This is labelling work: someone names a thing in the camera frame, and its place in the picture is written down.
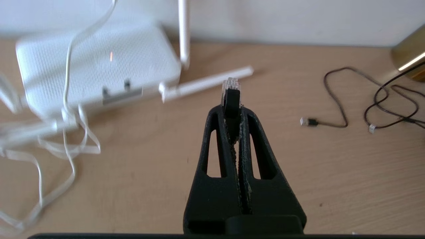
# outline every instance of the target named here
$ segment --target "usb connector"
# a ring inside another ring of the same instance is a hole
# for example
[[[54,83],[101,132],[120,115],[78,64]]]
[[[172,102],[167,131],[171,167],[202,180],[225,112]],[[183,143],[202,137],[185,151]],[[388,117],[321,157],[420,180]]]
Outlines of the usb connector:
[[[310,119],[310,118],[301,118],[300,119],[301,126],[317,126],[319,122],[317,122],[316,119]]]

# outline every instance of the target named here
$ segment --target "white antenna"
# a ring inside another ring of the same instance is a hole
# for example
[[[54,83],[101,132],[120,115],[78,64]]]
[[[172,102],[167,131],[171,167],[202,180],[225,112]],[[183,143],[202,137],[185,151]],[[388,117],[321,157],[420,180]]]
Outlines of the white antenna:
[[[12,84],[0,73],[0,99],[14,114],[22,111],[22,103],[18,92]]]
[[[190,22],[189,0],[178,0],[178,35],[180,39],[180,61],[183,69],[190,65]]]
[[[170,88],[167,88],[166,85],[161,83],[159,84],[158,90],[161,93],[162,102],[165,102],[221,85],[223,84],[223,81],[227,80],[229,77],[244,78],[251,76],[253,72],[254,69],[251,66],[247,66],[232,71],[226,71],[221,74],[204,77]]]

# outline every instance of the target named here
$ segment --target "white ethernet cable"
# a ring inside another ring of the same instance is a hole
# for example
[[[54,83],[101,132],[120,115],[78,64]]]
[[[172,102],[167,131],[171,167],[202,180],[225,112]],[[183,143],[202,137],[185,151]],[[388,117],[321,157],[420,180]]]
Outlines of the white ethernet cable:
[[[3,156],[11,160],[31,162],[32,164],[34,164],[38,169],[38,177],[39,177],[38,203],[34,206],[34,208],[31,210],[29,215],[23,220],[14,219],[8,214],[0,211],[0,219],[5,221],[7,224],[11,225],[11,227],[9,228],[0,227],[0,235],[9,236],[9,237],[14,237],[19,235],[27,227],[31,226],[37,221],[37,218],[39,214],[41,213],[41,211],[43,210],[43,208],[45,208],[57,197],[59,197],[65,191],[69,189],[69,187],[74,182],[75,176],[77,174],[75,164],[74,164],[75,156],[77,156],[80,153],[92,153],[92,154],[100,153],[99,140],[88,127],[87,116],[85,114],[84,109],[82,108],[81,105],[78,106],[78,114],[79,114],[79,119],[78,119],[75,115],[75,112],[68,105],[69,70],[70,70],[71,54],[72,54],[73,47],[81,43],[88,36],[95,33],[97,29],[101,28],[111,16],[113,10],[115,9],[115,5],[116,5],[116,0],[113,0],[110,8],[101,18],[97,22],[95,22],[93,25],[91,25],[84,31],[77,34],[69,44],[67,59],[66,59],[65,87],[64,87],[64,93],[63,93],[63,109],[62,109],[63,122],[53,120],[50,124],[44,124],[44,127],[49,128],[50,130],[59,131],[61,129],[63,131],[63,141],[64,141],[63,145],[48,142],[48,141],[42,140],[39,137],[40,146],[46,148],[53,155],[58,156],[59,158],[69,160],[69,163],[72,168],[72,173],[69,176],[69,178],[62,185],[58,186],[55,190],[53,190],[51,193],[47,194],[46,196],[43,196],[43,177],[42,177],[43,174],[37,159],[33,155],[25,153],[25,152],[0,149],[0,156]],[[69,148],[69,145],[67,142],[66,130],[68,130],[69,128],[77,128],[78,127],[77,124],[83,127],[83,129],[85,130],[85,135],[80,145],[74,145],[72,148]],[[39,129],[40,128],[37,128],[37,129],[31,128],[32,131],[30,130],[29,133],[37,134],[37,130]],[[88,137],[95,142],[96,146],[86,146]]]

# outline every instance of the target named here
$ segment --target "white cable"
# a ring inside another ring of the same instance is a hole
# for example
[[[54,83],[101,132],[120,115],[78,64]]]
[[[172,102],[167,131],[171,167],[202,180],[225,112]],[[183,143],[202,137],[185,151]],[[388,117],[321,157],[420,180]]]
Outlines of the white cable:
[[[71,64],[71,54],[73,47],[81,43],[84,39],[92,35],[94,32],[97,31],[100,27],[104,25],[104,23],[109,19],[111,16],[113,10],[115,9],[116,0],[112,0],[112,4],[108,11],[93,25],[82,31],[81,33],[77,34],[72,41],[69,44],[68,52],[67,52],[67,58],[66,58],[66,68],[65,68],[65,86],[64,86],[64,92],[63,92],[63,108],[65,111],[65,114],[63,115],[63,120],[67,120],[70,117],[75,117],[75,113],[71,109],[71,107],[68,104],[68,92],[69,92],[69,71],[70,71],[70,64]],[[51,193],[47,194],[43,197],[43,177],[42,177],[42,171],[41,167],[37,161],[37,159],[28,153],[25,152],[19,152],[19,151],[12,151],[12,150],[3,150],[0,149],[0,156],[3,156],[5,158],[11,159],[11,160],[19,160],[19,161],[25,161],[25,162],[31,162],[34,164],[38,169],[39,174],[39,201],[34,206],[34,208],[31,210],[29,215],[22,221],[16,220],[9,216],[8,214],[0,211],[0,219],[11,225],[10,228],[0,227],[0,235],[3,236],[9,236],[14,237],[22,233],[28,226],[34,224],[37,221],[37,218],[42,211],[44,207],[49,205],[52,201],[54,201],[57,197],[62,195],[65,191],[69,189],[69,187],[72,185],[72,183],[75,180],[75,176],[77,174],[76,167],[74,164],[74,157],[76,157],[78,154],[82,152],[88,152],[88,153],[100,153],[100,143],[97,137],[93,134],[93,132],[89,129],[87,116],[84,112],[84,109],[81,105],[78,105],[78,111],[79,111],[79,119],[78,123],[83,127],[85,130],[85,135],[83,140],[81,141],[80,145],[73,146],[71,149],[69,148],[68,141],[67,141],[67,134],[66,129],[63,129],[63,146],[44,141],[42,139],[39,139],[39,143],[41,146],[46,147],[52,154],[57,155],[60,158],[66,158],[69,160],[69,164],[72,168],[72,173],[69,176],[69,178],[60,186],[58,186],[55,190],[53,190]],[[87,137],[91,138],[95,144],[95,146],[86,146],[87,143]]]
[[[6,79],[6,76],[0,72],[0,99],[14,114],[20,113],[23,105],[20,102],[19,95],[12,84]]]

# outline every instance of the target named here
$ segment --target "white wall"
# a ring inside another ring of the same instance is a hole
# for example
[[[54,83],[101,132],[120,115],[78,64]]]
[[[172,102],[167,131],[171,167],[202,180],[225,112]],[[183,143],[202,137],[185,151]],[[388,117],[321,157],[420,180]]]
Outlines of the white wall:
[[[86,26],[108,0],[0,0],[0,36]],[[177,36],[177,0],[119,0],[111,21],[160,20]],[[192,0],[196,40],[393,46],[425,23],[425,0]]]

